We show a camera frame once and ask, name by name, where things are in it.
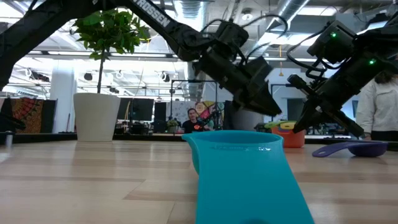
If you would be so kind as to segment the black aluminium table frame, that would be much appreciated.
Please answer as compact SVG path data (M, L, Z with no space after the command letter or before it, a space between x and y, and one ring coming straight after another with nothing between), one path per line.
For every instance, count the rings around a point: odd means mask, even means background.
M117 141L167 141L167 142L183 142L181 136L173 136L166 134L165 136L149 136L149 135L125 135L116 134L113 136ZM33 142L52 142L52 141L74 141L77 140L75 133L40 133L40 134L13 134L12 143L33 143ZM305 139L305 144L334 144L345 141L353 141L352 139L342 138L322 138L322 139Z

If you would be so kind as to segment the orange patterned wall art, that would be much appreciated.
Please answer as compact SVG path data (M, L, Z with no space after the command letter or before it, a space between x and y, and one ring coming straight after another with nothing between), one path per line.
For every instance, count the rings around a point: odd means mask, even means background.
M12 115L21 121L40 119L43 104L43 100L33 98L12 98Z

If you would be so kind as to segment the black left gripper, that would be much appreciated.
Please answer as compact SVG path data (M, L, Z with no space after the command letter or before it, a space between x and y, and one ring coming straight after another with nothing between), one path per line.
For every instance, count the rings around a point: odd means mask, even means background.
M193 63L195 75L200 72L207 74L233 95L233 106L237 110L267 116L281 114L282 110L271 96L266 81L273 68L263 57L248 62L244 68L251 76L250 81L248 75L215 49L207 50Z

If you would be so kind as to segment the white plant pot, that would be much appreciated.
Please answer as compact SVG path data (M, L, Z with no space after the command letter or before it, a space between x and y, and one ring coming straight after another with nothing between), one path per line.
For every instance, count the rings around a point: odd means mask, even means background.
M75 93L73 104L78 141L112 141L120 102L121 99L114 95Z

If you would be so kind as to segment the small potted plant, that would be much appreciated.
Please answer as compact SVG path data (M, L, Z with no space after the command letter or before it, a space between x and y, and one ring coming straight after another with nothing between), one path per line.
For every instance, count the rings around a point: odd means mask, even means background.
M169 133L179 133L180 132L181 123L176 119L170 119L167 121L167 131Z

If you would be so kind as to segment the black stand frame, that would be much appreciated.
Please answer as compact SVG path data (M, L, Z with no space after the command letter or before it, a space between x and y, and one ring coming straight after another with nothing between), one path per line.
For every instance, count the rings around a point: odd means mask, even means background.
M170 116L169 120L173 119L173 114L172 114L172 106L173 106L173 95L174 95L174 83L179 82L184 83L214 83L215 84L215 104L218 104L218 84L214 80L196 80L196 79L191 79L191 80L171 80L170 81L171 86L170 86Z
M271 121L288 120L288 103L287 99L294 93L294 89L290 84L271 84L271 95L281 109L281 114L273 116Z

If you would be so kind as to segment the black computer monitor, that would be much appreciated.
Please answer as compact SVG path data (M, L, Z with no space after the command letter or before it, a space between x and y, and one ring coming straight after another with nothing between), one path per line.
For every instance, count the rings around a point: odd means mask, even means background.
M129 120L132 98L121 98L117 119Z
M132 119L136 121L151 121L153 109L153 99L135 98L132 101Z

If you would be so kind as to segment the silver ventilation duct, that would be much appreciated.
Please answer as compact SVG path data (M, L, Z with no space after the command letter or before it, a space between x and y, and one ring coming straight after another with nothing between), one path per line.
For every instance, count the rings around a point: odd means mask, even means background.
M205 23L205 3L199 0L175 0L176 19L197 31L201 31ZM190 101L200 101L203 91L202 83L184 82L184 97Z
M263 25L264 33L254 44L252 50L244 57L242 64L248 63L250 56L256 51L263 47L268 48L268 46L273 44L277 39L283 37L290 29L290 23L293 18L308 2L309 0L279 0L277 7L273 11L252 19L247 24L242 25L242 27L251 26L257 21L265 19L265 24ZM271 31L279 26L283 26L284 29L282 32L279 35L271 36Z

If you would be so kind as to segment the green leafy plant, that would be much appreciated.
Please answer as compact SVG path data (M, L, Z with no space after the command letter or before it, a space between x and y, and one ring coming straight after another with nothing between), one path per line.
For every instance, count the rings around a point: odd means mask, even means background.
M100 61L97 92L101 92L103 64L109 60L111 49L119 54L132 54L141 42L150 35L141 20L129 11L110 9L98 11L77 19L73 27L79 42L86 50L91 50L90 59Z

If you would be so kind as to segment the teal measuring cup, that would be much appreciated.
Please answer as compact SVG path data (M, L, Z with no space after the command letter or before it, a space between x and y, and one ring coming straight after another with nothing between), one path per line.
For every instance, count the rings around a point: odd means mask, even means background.
M231 130L182 138L198 174L195 224L315 224L282 137Z

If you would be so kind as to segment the small indigo measuring cup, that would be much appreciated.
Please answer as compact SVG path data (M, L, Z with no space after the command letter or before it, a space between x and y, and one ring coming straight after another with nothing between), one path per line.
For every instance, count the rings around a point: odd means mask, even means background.
M387 142L382 141L346 141L323 146L312 152L313 157L328 157L338 151L347 149L358 157L379 157L388 148Z

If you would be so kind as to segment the person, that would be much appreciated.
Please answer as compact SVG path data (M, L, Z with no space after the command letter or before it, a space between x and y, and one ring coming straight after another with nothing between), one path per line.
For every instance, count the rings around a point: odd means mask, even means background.
M197 112L194 108L190 108L188 111L188 120L182 124L182 128L185 134L202 132L205 130L205 125L202 121L197 118Z
M356 123L364 140L398 141L398 74L380 73L362 88Z

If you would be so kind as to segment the black rectangular panel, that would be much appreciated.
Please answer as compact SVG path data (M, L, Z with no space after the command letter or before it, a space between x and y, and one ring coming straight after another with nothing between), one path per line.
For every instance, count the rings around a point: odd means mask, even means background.
M154 120L166 121L166 111L167 111L166 102L155 102Z

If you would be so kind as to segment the colourful wall mural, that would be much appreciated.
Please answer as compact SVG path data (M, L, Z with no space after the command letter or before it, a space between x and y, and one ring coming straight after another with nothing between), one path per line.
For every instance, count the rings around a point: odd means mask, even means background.
M195 104L197 118L213 129L222 129L224 102L201 101Z

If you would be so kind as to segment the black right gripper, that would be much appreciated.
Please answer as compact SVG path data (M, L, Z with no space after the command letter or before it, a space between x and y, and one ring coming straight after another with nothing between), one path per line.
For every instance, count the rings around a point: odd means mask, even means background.
M364 129L340 111L340 108L381 71L383 63L380 61L347 61L329 79L313 88L298 75L288 77L288 82L307 96L293 132L299 133L318 125L324 115L357 138L363 136Z

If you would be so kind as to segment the large grey cylinder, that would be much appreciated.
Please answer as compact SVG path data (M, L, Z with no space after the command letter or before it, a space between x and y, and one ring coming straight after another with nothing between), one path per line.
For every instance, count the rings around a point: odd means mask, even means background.
M254 131L258 123L264 122L264 115L249 110L236 110L231 112L231 123L235 130Z

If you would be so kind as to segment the long ceiling light strip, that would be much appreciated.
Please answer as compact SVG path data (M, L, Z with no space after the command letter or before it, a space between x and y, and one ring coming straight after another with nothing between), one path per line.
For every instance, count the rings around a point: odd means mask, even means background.
M52 59L88 59L91 52L79 51L30 51L26 57L32 58L52 58ZM111 52L108 54L111 60L161 60L173 61L180 60L175 54L153 54L153 53L134 53L134 54L119 54Z

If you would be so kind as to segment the orange measuring cup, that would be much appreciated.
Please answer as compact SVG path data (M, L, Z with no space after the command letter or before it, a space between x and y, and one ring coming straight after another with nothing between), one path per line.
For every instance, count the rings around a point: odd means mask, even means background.
M272 134L279 135L284 139L285 148L301 148L305 144L305 130L294 133L292 129L283 129L280 126L271 128Z

